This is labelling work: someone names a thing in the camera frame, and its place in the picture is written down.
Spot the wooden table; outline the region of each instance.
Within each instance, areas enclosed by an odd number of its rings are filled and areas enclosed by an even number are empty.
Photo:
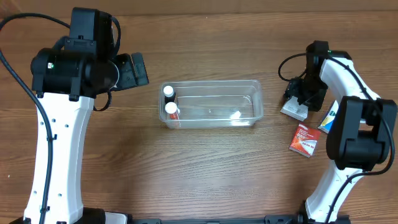
[[[314,40],[346,50],[364,81],[398,102],[398,13],[300,12],[196,16],[121,16],[120,53],[142,52],[150,84],[117,92],[93,113],[86,133],[81,189],[86,207],[135,218],[236,218],[295,213],[328,165],[326,134],[315,155],[288,150],[298,121],[281,114],[286,57]],[[1,49],[30,86],[30,62],[68,31],[20,19],[1,32]],[[289,62],[286,77],[305,59]],[[0,68],[0,222],[22,216],[34,173],[34,104]],[[159,120],[159,86],[183,80],[259,80],[264,118],[253,128],[171,130]],[[333,98],[305,123],[316,128]],[[106,101],[96,100],[97,107]],[[341,208],[353,223],[398,223],[398,165],[357,184]]]

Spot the red box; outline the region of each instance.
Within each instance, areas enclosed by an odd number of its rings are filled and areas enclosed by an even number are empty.
[[[320,133],[319,130],[308,128],[304,124],[299,124],[289,149],[303,156],[312,156],[317,146]]]

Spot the black cable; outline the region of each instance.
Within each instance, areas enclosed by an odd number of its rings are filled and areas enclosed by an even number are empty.
[[[23,18],[23,17],[40,17],[44,19],[49,19],[51,21],[54,21],[56,23],[59,23],[67,28],[70,28],[69,24],[62,22],[56,18],[52,18],[50,16],[46,16],[43,14],[38,14],[38,13],[21,13],[21,14],[16,14],[13,16],[9,16],[5,18],[3,21],[0,23],[0,31],[6,25],[7,22],[13,20],[13,19],[18,19],[18,18]],[[50,121],[49,118],[47,117],[47,114],[45,113],[45,110],[40,103],[40,101],[36,98],[32,90],[29,89],[29,87],[22,81],[22,79],[18,76],[18,74],[12,69],[12,67],[8,64],[6,58],[2,54],[2,51],[0,49],[0,60],[3,63],[3,65],[7,68],[7,70],[10,72],[10,74],[15,78],[15,80],[20,84],[20,86],[25,90],[25,92],[29,95],[29,97],[32,99],[32,101],[35,103],[37,106],[37,109],[40,111],[40,114],[43,117],[45,129],[47,131],[47,141],[49,145],[49,156],[47,160],[47,173],[45,175],[45,183],[44,183],[44,191],[43,191],[43,202],[42,202],[42,208],[40,209],[40,224],[44,223],[45,220],[45,214],[47,212],[47,200],[49,198],[49,188],[50,188],[50,179],[51,179],[51,171],[52,171],[52,158],[53,158],[53,137],[52,137],[52,132],[51,132],[51,126],[50,126]]]
[[[93,111],[101,112],[101,111],[104,111],[104,110],[108,109],[108,107],[111,106],[111,103],[112,103],[111,90],[108,90],[106,93],[108,94],[108,100],[107,100],[105,106],[102,109],[99,109],[99,110],[97,110],[97,108],[95,108],[95,106],[94,106]]]
[[[339,60],[337,60],[337,59],[335,59],[335,58],[333,58],[333,57],[328,57],[328,58],[326,58],[326,59],[330,59],[330,60],[332,60],[333,62],[336,62],[338,65],[341,65],[344,69],[346,69],[347,71],[349,71],[350,74],[352,74],[352,76],[354,77],[354,79],[355,79],[355,81],[357,82],[357,84],[359,85],[359,87],[360,87],[360,89],[362,90],[363,94],[364,94],[369,100],[373,100],[373,99],[371,98],[371,96],[369,95],[369,93],[366,91],[366,88],[363,86],[361,80],[359,80],[359,78],[358,78],[358,77],[356,76],[356,74],[352,71],[352,69],[350,69],[349,66],[343,64],[342,62],[340,62]],[[354,178],[360,177],[360,176],[370,176],[370,175],[380,175],[380,174],[383,174],[383,173],[387,172],[387,171],[391,168],[392,163],[394,162],[394,156],[395,156],[395,151],[396,151],[396,149],[395,149],[395,144],[394,144],[394,138],[392,137],[392,133],[391,133],[390,127],[388,126],[387,121],[386,121],[386,120],[384,119],[384,117],[382,116],[381,110],[380,110],[380,108],[378,107],[378,105],[376,104],[376,102],[374,103],[374,107],[375,107],[375,110],[376,110],[377,114],[380,116],[380,119],[381,119],[381,121],[383,122],[383,125],[384,125],[384,127],[385,127],[385,129],[386,129],[386,132],[387,132],[387,134],[388,134],[388,137],[389,137],[389,141],[390,141],[390,145],[391,145],[390,159],[389,159],[389,161],[388,161],[388,163],[387,163],[387,166],[386,166],[384,169],[380,170],[380,171],[375,171],[375,172],[362,172],[362,173],[359,173],[359,174],[354,174],[354,175],[352,175],[351,177],[348,177],[347,180],[344,182],[344,184],[340,187],[340,189],[339,189],[338,193],[336,194],[335,198],[333,199],[333,202],[332,202],[332,204],[331,204],[331,206],[330,206],[329,213],[328,213],[328,216],[326,217],[325,223],[329,223],[329,219],[330,219],[330,217],[331,217],[331,213],[333,212],[333,208],[335,207],[335,205],[336,205],[336,203],[337,203],[337,200],[338,200],[339,196],[340,196],[341,193],[344,191],[345,187],[346,187],[349,183],[351,183],[351,181],[352,181]]]
[[[306,56],[306,53],[301,53],[301,54],[292,55],[292,56],[288,57],[287,59],[285,59],[285,60],[279,65],[279,68],[278,68],[278,76],[279,76],[280,79],[282,79],[283,81],[287,81],[287,82],[290,81],[290,79],[284,78],[284,77],[280,74],[280,70],[282,69],[282,67],[284,66],[284,64],[285,64],[287,61],[289,61],[289,60],[292,59],[292,58],[300,57],[300,56]],[[303,73],[301,73],[301,75],[299,75],[298,77],[299,77],[299,78],[303,77],[303,75],[306,74],[306,72],[307,72],[307,69],[305,69],[305,70],[303,71]]]
[[[118,40],[116,41],[116,45],[114,46],[113,52],[111,54],[111,58],[114,58],[118,52],[119,52],[119,48],[120,48],[120,37],[121,37],[121,29],[120,29],[120,24],[119,21],[115,18],[115,17],[111,17],[111,20],[113,21],[114,25],[116,26],[116,28],[118,29]]]
[[[65,40],[69,38],[68,36],[63,36],[59,40],[56,41],[54,46],[52,47],[54,50],[61,50],[62,47],[65,46]]]

